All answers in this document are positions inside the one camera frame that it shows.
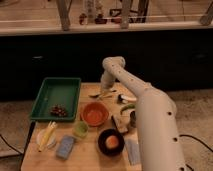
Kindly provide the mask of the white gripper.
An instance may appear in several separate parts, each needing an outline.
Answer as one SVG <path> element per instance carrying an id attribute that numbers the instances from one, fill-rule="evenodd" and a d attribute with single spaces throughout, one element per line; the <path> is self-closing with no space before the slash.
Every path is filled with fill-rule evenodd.
<path id="1" fill-rule="evenodd" d="M 110 88 L 115 83 L 115 77 L 109 72 L 105 71 L 101 76 L 101 95 L 100 98 L 105 98 L 110 93 Z"/>

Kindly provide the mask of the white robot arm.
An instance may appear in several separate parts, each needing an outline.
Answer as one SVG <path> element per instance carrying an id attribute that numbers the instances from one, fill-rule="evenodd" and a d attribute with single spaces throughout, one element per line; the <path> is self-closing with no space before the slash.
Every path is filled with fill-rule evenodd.
<path id="1" fill-rule="evenodd" d="M 135 114 L 142 171 L 186 171 L 176 124 L 176 104 L 162 90 L 124 69 L 123 57 L 103 60 L 101 92 L 119 80 L 135 97 Z"/>

